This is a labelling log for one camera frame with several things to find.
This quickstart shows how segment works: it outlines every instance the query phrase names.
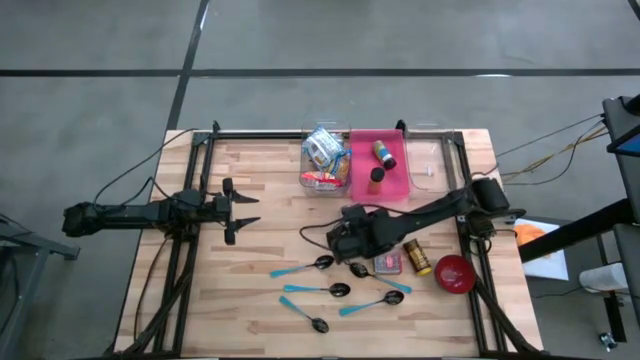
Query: butcher block tabletop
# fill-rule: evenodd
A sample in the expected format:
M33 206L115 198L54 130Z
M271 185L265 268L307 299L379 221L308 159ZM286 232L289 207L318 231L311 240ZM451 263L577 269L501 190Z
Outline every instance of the butcher block tabletop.
M487 130L458 130L464 135L471 172L487 172L495 166L495 155ZM169 131L166 139L179 131ZM182 190L191 134L185 134L163 150L156 174L159 185L171 194ZM271 278L273 270L312 263L326 250L305 242L298 230L323 224L340 216L348 197L311 197L298 181L300 140L216 140L209 191L221 191L222 179L231 177L242 195L259 203L234 204L235 218L259 216L236 235L236 245L224 243L218 224L203 224L184 333L184 357L439 357L478 355L469 300L442 290L433 274L415 275L402 253L403 272L385 276L413 288L397 306L378 304L346 317L338 310L382 299L393 288L371 277L356 278L348 266L308 268ZM409 199L385 204L411 210L446 194L442 149L436 140L408 140L407 157L413 186ZM196 167L194 187L198 185ZM462 185L462 177L457 174ZM497 171L490 174L499 177ZM154 189L153 200L163 196ZM325 242L329 229L311 229L306 235ZM448 219L409 234L417 239L435 266L448 254L460 254L456 225ZM513 235L498 232L489 253L498 302L516 328L534 346L542 343L529 290ZM133 342L136 306L151 262L164 241L157 230L142 233L115 350ZM161 250L142 301L138 332L158 309L165 282L171 240ZM373 271L371 260L359 259ZM287 293L286 296L311 317L324 319L330 331L320 334L300 314L279 303L285 284L328 287L337 282L351 286L346 297L327 292ZM169 317L165 346L171 345L177 307ZM495 349L488 311L482 307L489 348Z

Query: blue-handled spoon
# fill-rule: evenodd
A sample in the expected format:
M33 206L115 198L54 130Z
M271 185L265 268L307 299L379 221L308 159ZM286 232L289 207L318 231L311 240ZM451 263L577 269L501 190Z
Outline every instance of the blue-handled spoon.
M369 270L367 270L367 267L360 264L360 263L351 263L349 264L349 270L351 270L351 273L353 273L353 275L359 277L359 278L365 278L367 276L372 276L373 278L375 278L376 280L382 281L383 283L389 284L391 286L393 286L396 289L399 289L407 294L411 294L411 292L413 291L411 289L411 287L407 286L407 285L402 285L399 284L395 281L391 281L391 280L387 280L387 279L383 279L377 275L371 274L369 272Z
M404 299L404 294L401 293L398 290L391 290L389 292L387 292L384 295L384 298L382 298L382 300L378 300L378 301L374 301L372 303L369 304L364 304L364 305L356 305L356 306L350 306L350 307L346 307L346 308L342 308L340 309L340 316L347 316L349 314L353 314L356 311L360 311L362 309L368 308L369 306L373 306L375 304L379 304L381 302L387 303L389 305L398 305L402 302L402 300Z
M295 292L295 291L328 291L331 295L335 297L343 297L347 296L351 292L351 287L347 284L343 283L335 283L329 286L328 288L319 288L319 287L309 287L309 286L298 286L298 285L285 285L285 292Z
M296 266L294 268L272 271L271 272L271 277L273 277L273 278L280 277L282 275L290 274L292 272L296 272L296 271L302 270L304 268L312 267L312 266L317 268L317 269L320 269L320 270L326 269L329 266L331 266L334 261L335 261L335 259L333 258L333 256L331 256L331 255L322 255L319 258L317 258L316 261L313 262L313 264Z
M298 314L306 317L307 319L311 320L311 326L313 326L313 328L319 332L319 333L328 333L329 332L329 325L327 324L326 321L320 319L320 318L312 318L311 316L307 315L304 311L300 310L299 307L293 305L293 303L291 301L289 301L289 299L287 299L284 296L280 296L280 303L290 309L292 309L293 311L297 312Z

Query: blue handle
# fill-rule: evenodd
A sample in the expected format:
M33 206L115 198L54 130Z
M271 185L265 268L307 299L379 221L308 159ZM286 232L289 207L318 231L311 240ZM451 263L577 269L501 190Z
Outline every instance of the blue handle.
M289 273L292 273L292 272L296 272L296 271L304 269L306 267L307 267L307 265L297 266L297 267L290 268L290 269L275 270L275 271L271 272L271 277L279 277L279 276L286 275L286 274L289 274Z
M322 288L314 288L309 286L298 286L298 285L285 285L285 292L294 292L294 291L317 291L322 290Z
M286 306L286 307L288 307L288 308L292 309L293 311L295 311L295 312L297 312L297 313L301 314L301 315L302 315L302 316L304 316L304 317L307 317L307 318L309 317L309 315L305 314L305 313L304 313L304 311L300 310L300 308L299 308L299 307L297 307L297 306L293 305L293 303L292 303L291 301L289 301L289 299L287 299L287 298L286 298L286 297L284 297L284 296L280 296L280 303L281 303L282 305L284 305L284 306Z
M362 310L364 308L368 308L369 306L375 305L377 303L379 303L379 301L372 302L372 303L365 304L365 305L357 305L357 306L350 306L348 308L342 308L342 309L340 309L340 316L347 316L349 314L353 314L356 311L360 311L360 310Z
M394 288L397 288L398 290L400 290L400 291L402 291L404 293L411 294L411 292L413 291L411 289L411 287L409 287L407 285L398 284L397 282L394 282L394 281L391 281L391 280L387 280L387 279L383 279L383 278L381 278L379 276L376 276L376 275L374 275L373 277L378 279L378 280L380 280L380 281L382 281L383 283L387 283L387 284L393 286Z

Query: concrete floor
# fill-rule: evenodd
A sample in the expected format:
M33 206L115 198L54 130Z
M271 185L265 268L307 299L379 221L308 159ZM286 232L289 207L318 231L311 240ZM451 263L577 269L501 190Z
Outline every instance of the concrete floor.
M182 67L199 0L0 0L0 69ZM194 68L617 68L637 67L640 21L625 0L212 1ZM160 145L177 79L0 78L0 211L61 238L62 210L91 199ZM638 77L421 79L191 79L178 128L297 128L338 119L353 127L437 123L488 128L497 152L601 111L606 97L638 92ZM501 158L517 170L574 141L572 129ZM530 214L576 219L624 196L606 137L584 145L555 182L509 188ZM545 179L561 157L522 180ZM104 194L134 193L147 164ZM76 262L51 258L20 358L97 356L110 344L138 232L77 239ZM598 265L593 244L568 250L572 281L531 280L532 294L575 287ZM534 300L554 354L629 359L640 345L630 306L628 344L607 354L599 298Z

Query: pink tray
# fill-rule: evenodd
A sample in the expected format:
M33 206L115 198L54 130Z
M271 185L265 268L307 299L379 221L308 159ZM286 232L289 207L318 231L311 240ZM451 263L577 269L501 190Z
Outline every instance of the pink tray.
M381 140L397 165L385 171L379 194L369 194L367 188L371 169L382 167L373 153L373 143ZM351 199L356 202L399 201L409 196L409 172L402 130L351 130Z

